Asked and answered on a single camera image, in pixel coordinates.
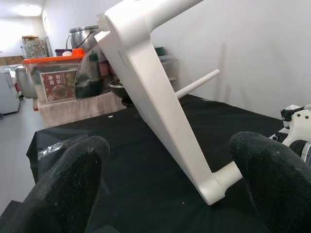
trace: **stainless steel pot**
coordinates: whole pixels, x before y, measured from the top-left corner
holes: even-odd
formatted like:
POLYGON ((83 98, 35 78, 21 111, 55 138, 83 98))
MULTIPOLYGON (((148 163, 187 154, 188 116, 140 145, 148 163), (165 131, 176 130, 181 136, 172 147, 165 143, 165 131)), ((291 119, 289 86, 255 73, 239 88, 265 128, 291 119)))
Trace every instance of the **stainless steel pot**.
POLYGON ((30 75, 26 72, 26 69, 23 67, 18 67, 15 70, 16 81, 19 85, 19 88, 27 99, 37 99, 37 94, 35 92, 35 86, 30 75))
POLYGON ((96 44, 94 35, 96 35, 98 32, 98 25, 70 29, 66 41, 66 49, 68 49, 67 43, 68 39, 70 38, 71 46, 73 49, 83 48, 85 52, 88 52, 89 49, 94 44, 96 44))

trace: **white wall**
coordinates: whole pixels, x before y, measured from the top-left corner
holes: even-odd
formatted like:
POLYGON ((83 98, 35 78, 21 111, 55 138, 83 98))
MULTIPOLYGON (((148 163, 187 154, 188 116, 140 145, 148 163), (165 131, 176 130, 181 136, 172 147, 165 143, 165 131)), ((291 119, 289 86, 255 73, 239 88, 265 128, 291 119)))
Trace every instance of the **white wall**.
POLYGON ((41 17, 0 18, 0 57, 22 55, 23 35, 46 36, 41 17))
MULTIPOLYGON (((47 0, 52 48, 117 2, 47 0)), ((290 104, 311 103, 310 9, 309 0, 205 0, 156 29, 152 41, 179 59, 177 86, 219 68, 222 75, 193 94, 279 118, 290 104)))

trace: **ceiling light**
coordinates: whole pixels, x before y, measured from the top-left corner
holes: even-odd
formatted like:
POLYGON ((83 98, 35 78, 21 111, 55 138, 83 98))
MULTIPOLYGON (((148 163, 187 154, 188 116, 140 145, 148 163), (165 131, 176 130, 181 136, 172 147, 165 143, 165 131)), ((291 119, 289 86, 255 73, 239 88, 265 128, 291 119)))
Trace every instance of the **ceiling light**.
POLYGON ((42 9, 36 5, 20 5, 15 11, 21 16, 39 16, 42 9))

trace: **product label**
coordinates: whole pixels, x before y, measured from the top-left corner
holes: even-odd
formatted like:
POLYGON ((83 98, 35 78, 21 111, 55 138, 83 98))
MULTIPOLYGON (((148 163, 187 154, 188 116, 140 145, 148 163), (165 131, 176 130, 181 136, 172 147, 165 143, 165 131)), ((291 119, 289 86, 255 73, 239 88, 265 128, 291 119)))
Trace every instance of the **product label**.
POLYGON ((77 70, 41 73, 41 81, 48 102, 75 98, 74 81, 77 70))

